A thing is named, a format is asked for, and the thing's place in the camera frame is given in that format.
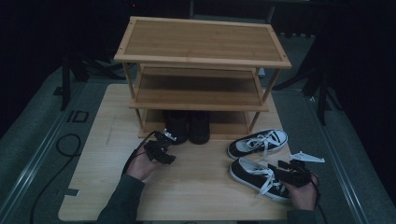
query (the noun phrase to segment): person's right hand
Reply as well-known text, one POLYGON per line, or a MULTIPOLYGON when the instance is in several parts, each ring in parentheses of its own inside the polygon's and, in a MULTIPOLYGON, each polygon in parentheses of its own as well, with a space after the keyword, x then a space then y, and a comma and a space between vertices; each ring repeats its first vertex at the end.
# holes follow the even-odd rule
MULTIPOLYGON (((311 178, 315 185, 317 185, 318 178, 315 175, 311 175, 311 178)), ((308 183, 300 188, 297 188, 288 183, 283 183, 283 185, 285 185, 285 187, 289 190, 291 202, 293 203, 295 208, 309 211, 315 210, 318 193, 312 183, 308 183)))

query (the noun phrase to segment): shoe rack shelf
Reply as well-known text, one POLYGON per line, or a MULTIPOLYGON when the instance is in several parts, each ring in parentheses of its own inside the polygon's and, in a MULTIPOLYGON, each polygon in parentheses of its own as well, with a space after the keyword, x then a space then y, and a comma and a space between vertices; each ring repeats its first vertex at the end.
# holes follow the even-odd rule
POLYGON ((131 18, 115 60, 140 137, 164 128, 162 110, 211 111, 212 139, 250 134, 280 69, 291 67, 271 25, 141 17, 131 18), (128 63, 138 68, 134 83, 128 63), (265 91, 261 67, 276 69, 265 91))

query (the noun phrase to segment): wooden table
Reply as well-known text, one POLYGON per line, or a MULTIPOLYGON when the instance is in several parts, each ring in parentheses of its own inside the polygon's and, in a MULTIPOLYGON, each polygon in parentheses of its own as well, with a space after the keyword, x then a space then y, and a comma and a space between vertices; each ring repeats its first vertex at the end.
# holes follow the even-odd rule
MULTIPOLYGON (((64 221, 96 220, 120 180, 122 167, 140 143, 139 122, 128 108, 128 85, 109 85, 90 135, 78 161, 70 189, 77 197, 65 196, 59 218, 64 221)), ((257 120, 254 132, 282 128, 271 94, 269 112, 257 120)), ((209 140, 197 146, 186 142, 170 146, 177 159, 157 170, 146 180, 138 220, 262 220, 284 219, 289 204, 277 203, 233 181, 228 167, 233 162, 226 154, 232 140, 209 140)), ((254 161, 276 165, 290 159, 289 146, 265 159, 254 161)))

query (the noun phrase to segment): white shoelace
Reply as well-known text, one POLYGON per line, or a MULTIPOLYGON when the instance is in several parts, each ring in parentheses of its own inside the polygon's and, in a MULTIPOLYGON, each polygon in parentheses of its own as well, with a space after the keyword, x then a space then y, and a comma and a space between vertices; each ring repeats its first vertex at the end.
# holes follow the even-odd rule
POLYGON ((259 191, 261 195, 264 195, 266 192, 268 192, 268 190, 270 190, 271 187, 276 187, 277 189, 282 187, 280 190, 281 192, 285 191, 286 189, 284 185, 282 185, 279 181, 275 180, 274 171, 269 168, 263 168, 260 170, 247 170, 247 172, 253 175, 264 175, 267 178, 267 180, 262 185, 262 188, 259 191))
POLYGON ((271 131, 266 135, 258 134, 257 137, 250 138, 247 141, 247 146, 250 147, 251 149, 255 149, 257 147, 264 145, 264 152, 262 154, 265 157, 267 155, 268 145, 270 143, 273 145, 276 145, 276 146, 279 146, 281 144, 280 142, 275 141, 272 138, 272 135, 274 135, 274 131, 271 131))

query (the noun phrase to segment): gray carpet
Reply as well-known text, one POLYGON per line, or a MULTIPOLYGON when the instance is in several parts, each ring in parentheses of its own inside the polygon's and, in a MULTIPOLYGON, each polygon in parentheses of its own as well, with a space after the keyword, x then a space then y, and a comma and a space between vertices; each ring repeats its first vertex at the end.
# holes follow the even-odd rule
MULTIPOLYGON (((312 43, 312 40, 301 36, 292 39, 281 36, 280 41, 294 67, 290 71, 282 72, 277 83, 295 74, 298 64, 304 58, 304 53, 312 43)), ((268 77, 262 79, 263 86, 268 77)), ((43 141, 49 145, 48 154, 36 176, 33 176, 30 188, 21 197, 21 202, 16 202, 15 211, 10 211, 13 216, 7 220, 8 223, 30 222, 30 213, 38 194, 69 160, 57 151, 56 141, 65 134, 76 133, 81 138, 79 150, 82 150, 106 86, 115 82, 106 77, 95 76, 92 76, 88 83, 73 82, 74 101, 66 111, 60 112, 61 98, 52 95, 55 87, 61 85, 60 80, 59 71, 51 75, 19 120, 1 139, 2 204, 8 199, 9 193, 13 192, 20 173, 43 141), (82 122, 87 113, 88 119, 82 122), (59 130, 53 125, 57 122, 59 122, 59 130), (56 132, 49 136, 48 132, 51 130, 56 132)), ((308 163, 308 168, 320 177, 319 189, 322 195, 320 205, 329 223, 396 223, 395 207, 376 177, 361 142, 345 114, 331 105, 332 110, 326 111, 325 115, 327 126, 321 126, 315 115, 316 103, 296 91, 302 85, 304 81, 283 91, 274 91, 273 96, 282 125, 290 137, 291 152, 303 151, 326 160, 324 164, 308 163)), ((73 136, 66 137, 60 143, 60 149, 67 154, 72 154, 77 146, 77 138, 73 136)), ((73 159, 41 195, 35 207, 35 223, 64 223, 57 218, 57 213, 77 162, 78 158, 73 159)), ((319 211, 317 211, 317 220, 318 223, 323 223, 319 211)), ((285 221, 261 223, 285 223, 285 221)))

